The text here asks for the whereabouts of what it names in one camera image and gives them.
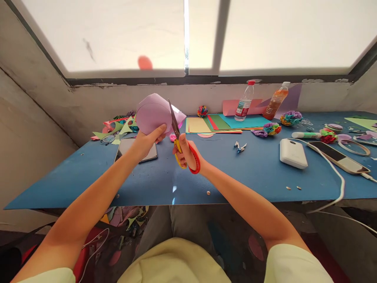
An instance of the red scissors handle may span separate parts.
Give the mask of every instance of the red scissors handle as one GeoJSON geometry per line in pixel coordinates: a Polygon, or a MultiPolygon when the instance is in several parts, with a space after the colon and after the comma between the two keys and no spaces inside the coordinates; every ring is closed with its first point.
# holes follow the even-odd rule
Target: red scissors handle
{"type": "Polygon", "coordinates": [[[199,156],[198,154],[196,153],[195,149],[191,146],[190,143],[188,143],[188,148],[191,150],[192,154],[194,155],[194,158],[195,158],[195,162],[196,162],[196,170],[192,170],[190,167],[190,171],[192,174],[198,174],[199,171],[200,171],[200,160],[199,160],[199,156]]]}

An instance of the scissor blade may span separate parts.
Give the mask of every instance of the scissor blade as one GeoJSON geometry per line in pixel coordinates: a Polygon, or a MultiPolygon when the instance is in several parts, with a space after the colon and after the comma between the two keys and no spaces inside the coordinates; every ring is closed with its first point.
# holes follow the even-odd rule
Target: scissor blade
{"type": "Polygon", "coordinates": [[[176,116],[175,116],[175,114],[174,114],[172,104],[170,103],[170,99],[168,99],[168,101],[169,101],[170,112],[171,112],[171,114],[172,114],[172,126],[173,126],[173,131],[174,131],[174,133],[176,134],[176,137],[179,138],[179,136],[180,136],[181,133],[179,132],[177,119],[176,119],[176,116]]]}

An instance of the shirt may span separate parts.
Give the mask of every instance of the shirt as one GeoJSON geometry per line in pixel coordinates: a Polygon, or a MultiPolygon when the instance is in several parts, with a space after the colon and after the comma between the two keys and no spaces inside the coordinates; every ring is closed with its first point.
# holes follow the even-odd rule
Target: shirt
{"type": "MultiPolygon", "coordinates": [[[[69,268],[57,268],[22,283],[75,283],[69,268]]],[[[216,261],[200,246],[171,238],[136,259],[118,283],[230,282],[216,261]]],[[[333,282],[321,263],[308,251],[290,244],[273,246],[267,257],[265,283],[333,282]]]]}

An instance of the bottle label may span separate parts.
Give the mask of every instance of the bottle label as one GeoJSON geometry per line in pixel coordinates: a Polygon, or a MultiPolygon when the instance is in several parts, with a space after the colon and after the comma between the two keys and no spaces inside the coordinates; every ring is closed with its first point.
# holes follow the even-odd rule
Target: bottle label
{"type": "Polygon", "coordinates": [[[236,110],[236,115],[240,117],[245,117],[247,115],[247,111],[250,108],[250,101],[239,101],[238,107],[236,110]]]}

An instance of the window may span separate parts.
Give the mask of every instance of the window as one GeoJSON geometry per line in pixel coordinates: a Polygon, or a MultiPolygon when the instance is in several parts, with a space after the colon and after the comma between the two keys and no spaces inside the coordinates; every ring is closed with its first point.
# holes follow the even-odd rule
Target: window
{"type": "Polygon", "coordinates": [[[72,85],[354,81],[377,58],[375,0],[6,1],[72,85]]]}

